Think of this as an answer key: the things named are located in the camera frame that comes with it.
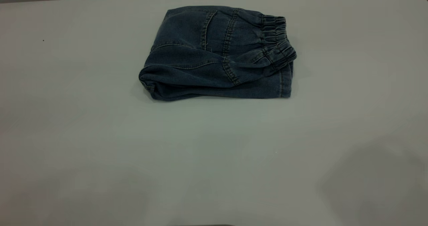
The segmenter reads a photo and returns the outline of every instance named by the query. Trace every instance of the pocket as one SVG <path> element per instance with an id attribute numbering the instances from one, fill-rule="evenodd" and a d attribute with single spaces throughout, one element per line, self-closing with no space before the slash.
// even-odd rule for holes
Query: pocket
<path id="1" fill-rule="evenodd" d="M 157 32 L 152 50 L 169 44 L 206 49 L 207 28 L 216 12 L 184 8 L 169 10 Z"/>

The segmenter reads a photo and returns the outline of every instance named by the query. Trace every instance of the white table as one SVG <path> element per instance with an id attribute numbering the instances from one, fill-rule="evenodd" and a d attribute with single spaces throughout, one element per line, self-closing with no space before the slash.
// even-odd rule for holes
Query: white table
<path id="1" fill-rule="evenodd" d="M 289 99 L 153 101 L 167 9 L 285 16 Z M 0 224 L 426 225 L 426 0 L 0 5 Z"/>

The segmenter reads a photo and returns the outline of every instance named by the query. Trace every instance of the folded jeans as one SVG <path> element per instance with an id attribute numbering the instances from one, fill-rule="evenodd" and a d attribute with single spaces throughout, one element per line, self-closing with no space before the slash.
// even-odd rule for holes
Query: folded jeans
<path id="1" fill-rule="evenodd" d="M 295 58 L 284 17 L 190 6 L 167 12 L 139 80 L 162 101 L 288 98 Z"/>

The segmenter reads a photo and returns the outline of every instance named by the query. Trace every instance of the waistband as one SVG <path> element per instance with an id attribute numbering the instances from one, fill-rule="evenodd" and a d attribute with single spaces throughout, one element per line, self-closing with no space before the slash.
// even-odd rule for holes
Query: waistband
<path id="1" fill-rule="evenodd" d="M 286 19 L 272 15 L 263 15 L 261 41 L 263 44 L 280 44 L 287 40 Z"/>
<path id="2" fill-rule="evenodd" d="M 286 19 L 272 15 L 262 16 L 261 41 L 265 56 L 271 61 L 290 62 L 297 55 L 286 32 Z"/>

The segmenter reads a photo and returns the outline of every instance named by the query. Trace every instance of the seam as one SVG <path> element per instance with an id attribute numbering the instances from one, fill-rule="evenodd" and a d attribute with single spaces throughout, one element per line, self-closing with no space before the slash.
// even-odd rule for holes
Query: seam
<path id="1" fill-rule="evenodd" d="M 261 58 L 263 58 L 265 56 L 265 54 L 264 54 L 264 52 L 263 52 L 263 49 L 262 49 L 262 52 L 260 52 L 259 54 L 257 54 L 253 59 L 251 59 L 250 61 L 249 61 L 249 63 L 256 63 L 256 62 L 258 62 Z"/>
<path id="2" fill-rule="evenodd" d="M 202 49 L 206 50 L 207 49 L 207 32 L 208 32 L 208 25 L 210 24 L 211 20 L 213 19 L 214 15 L 217 13 L 217 11 L 215 12 L 209 12 L 207 14 L 207 18 L 205 19 L 204 22 L 204 26 L 202 29 L 202 37 L 201 37 L 201 47 Z"/>
<path id="3" fill-rule="evenodd" d="M 285 44 L 285 43 L 289 43 L 288 41 L 283 41 L 283 42 L 281 42 L 281 43 L 278 43 L 277 45 L 278 46 L 281 46 L 281 45 L 283 45 L 283 44 Z"/>
<path id="4" fill-rule="evenodd" d="M 240 11 L 240 8 L 236 8 L 233 11 L 233 16 L 232 19 L 229 22 L 229 25 L 227 27 L 227 31 L 226 31 L 226 37 L 224 39 L 224 45 L 223 45 L 223 69 L 226 72 L 227 76 L 229 77 L 229 79 L 232 81 L 232 83 L 234 85 L 239 85 L 240 81 L 237 78 L 237 76 L 234 74 L 234 72 L 232 72 L 230 66 L 229 66 L 229 60 L 227 59 L 228 55 L 229 55 L 229 46 L 230 46 L 230 39 L 232 36 L 232 32 L 234 30 L 234 26 L 235 26 L 235 22 L 237 19 L 237 13 Z"/>
<path id="5" fill-rule="evenodd" d="M 285 59 L 287 59 L 287 61 L 289 60 L 288 57 L 284 54 L 284 52 L 280 49 L 280 47 L 277 45 L 277 49 L 280 51 L 280 53 L 283 55 L 283 57 Z"/>
<path id="6" fill-rule="evenodd" d="M 169 18 L 169 17 L 171 17 L 171 16 L 174 16 L 174 15 L 177 15 L 177 14 L 180 14 L 180 13 L 189 12 L 189 11 L 190 11 L 190 12 L 191 12 L 191 11 L 208 12 L 208 13 L 217 12 L 217 11 L 215 11 L 215 10 L 183 9 L 183 8 L 181 7 L 181 8 L 176 8 L 176 9 L 168 10 L 168 11 L 167 11 L 167 14 L 165 15 L 165 19 L 166 19 L 166 18 Z"/>
<path id="7" fill-rule="evenodd" d="M 147 86 L 147 84 L 144 81 L 140 81 L 142 84 L 144 84 L 144 86 L 149 87 L 149 88 L 154 88 L 154 86 Z"/>
<path id="8" fill-rule="evenodd" d="M 159 48 L 161 48 L 161 47 L 165 47 L 165 46 L 183 46 L 183 47 L 188 47 L 188 48 L 191 48 L 191 49 L 196 49 L 196 48 L 194 48 L 193 46 L 188 46 L 188 45 L 185 45 L 185 44 L 172 43 L 172 44 L 163 44 L 163 45 L 159 45 L 159 46 L 157 46 L 157 47 L 155 47 L 155 48 L 152 48 L 150 52 L 153 52 L 153 51 L 155 51 L 155 50 L 157 50 L 157 49 L 159 49 Z"/>
<path id="9" fill-rule="evenodd" d="M 264 49 L 264 48 L 262 48 L 262 50 L 261 50 L 261 51 L 263 52 L 263 54 L 264 54 L 264 56 L 267 58 L 267 60 L 269 60 L 269 62 L 270 62 L 271 64 L 273 64 L 273 62 L 271 61 L 271 59 L 269 59 L 269 57 L 268 57 L 268 53 L 266 53 L 265 49 Z"/>
<path id="10" fill-rule="evenodd" d="M 191 68 L 184 68 L 184 67 L 179 67 L 179 66 L 168 66 L 168 67 L 172 67 L 172 68 L 176 68 L 176 69 L 183 69 L 183 70 L 191 70 L 191 69 L 197 69 L 197 68 L 200 68 L 202 66 L 207 66 L 207 65 L 215 64 L 215 63 L 221 63 L 221 62 L 209 62 L 209 63 L 202 64 L 200 66 L 195 66 L 195 67 L 191 67 Z M 148 66 L 145 66 L 144 69 L 151 67 L 151 66 L 159 66 L 159 64 L 148 65 Z"/>

